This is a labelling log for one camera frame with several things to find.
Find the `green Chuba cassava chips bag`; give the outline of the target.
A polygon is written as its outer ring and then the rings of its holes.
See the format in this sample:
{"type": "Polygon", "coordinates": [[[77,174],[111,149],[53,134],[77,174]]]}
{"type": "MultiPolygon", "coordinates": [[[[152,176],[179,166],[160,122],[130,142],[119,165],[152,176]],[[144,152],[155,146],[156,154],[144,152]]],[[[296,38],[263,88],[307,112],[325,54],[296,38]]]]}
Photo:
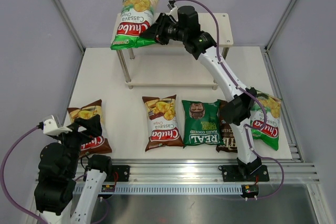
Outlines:
{"type": "Polygon", "coordinates": [[[120,21],[110,48],[123,50],[154,44],[154,40],[140,37],[154,23],[159,0],[122,0],[120,21]]]}

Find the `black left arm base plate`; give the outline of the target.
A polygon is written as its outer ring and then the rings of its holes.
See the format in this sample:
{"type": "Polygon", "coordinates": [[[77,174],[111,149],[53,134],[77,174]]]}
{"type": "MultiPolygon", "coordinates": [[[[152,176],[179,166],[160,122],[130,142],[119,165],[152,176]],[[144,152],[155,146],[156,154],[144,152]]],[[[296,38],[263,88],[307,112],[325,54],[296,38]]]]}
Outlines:
{"type": "Polygon", "coordinates": [[[130,176],[129,165],[114,165],[111,175],[107,175],[105,182],[114,183],[115,179],[118,182],[128,182],[130,176]]]}

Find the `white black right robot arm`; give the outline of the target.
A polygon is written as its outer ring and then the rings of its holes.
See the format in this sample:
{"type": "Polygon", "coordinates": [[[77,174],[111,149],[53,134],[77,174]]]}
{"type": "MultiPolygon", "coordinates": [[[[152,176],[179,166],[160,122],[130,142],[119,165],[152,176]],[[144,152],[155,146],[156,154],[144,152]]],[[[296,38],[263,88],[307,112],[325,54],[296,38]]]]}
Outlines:
{"type": "Polygon", "coordinates": [[[223,107],[224,120],[233,130],[238,151],[238,164],[234,170],[243,180],[250,180],[262,166],[260,157],[253,152],[250,129],[251,108],[257,92],[247,88],[230,69],[219,53],[218,43],[208,32],[201,30],[193,6],[179,7],[176,12],[176,18],[161,13],[140,36],[160,45],[167,45],[170,40],[182,42],[186,51],[210,72],[227,101],[223,107]]]}

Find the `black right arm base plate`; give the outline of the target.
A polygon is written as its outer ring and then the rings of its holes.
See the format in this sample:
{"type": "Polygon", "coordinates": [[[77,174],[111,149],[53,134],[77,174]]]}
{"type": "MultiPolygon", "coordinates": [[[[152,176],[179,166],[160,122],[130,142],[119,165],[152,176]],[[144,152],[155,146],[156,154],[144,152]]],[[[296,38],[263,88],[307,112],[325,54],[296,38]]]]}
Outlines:
{"type": "Polygon", "coordinates": [[[223,182],[269,182],[269,174],[266,165],[261,165],[256,171],[249,175],[242,175],[238,170],[238,165],[220,165],[223,182]]]}

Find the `green REAL chips bag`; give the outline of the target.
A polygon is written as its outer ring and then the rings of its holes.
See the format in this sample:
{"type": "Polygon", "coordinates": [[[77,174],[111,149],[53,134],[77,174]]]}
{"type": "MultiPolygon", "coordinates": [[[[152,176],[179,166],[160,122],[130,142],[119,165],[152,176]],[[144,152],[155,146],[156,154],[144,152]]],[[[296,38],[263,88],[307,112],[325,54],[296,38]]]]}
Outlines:
{"type": "Polygon", "coordinates": [[[218,117],[220,101],[206,103],[183,100],[182,105],[185,114],[185,146],[223,144],[218,117]]]}

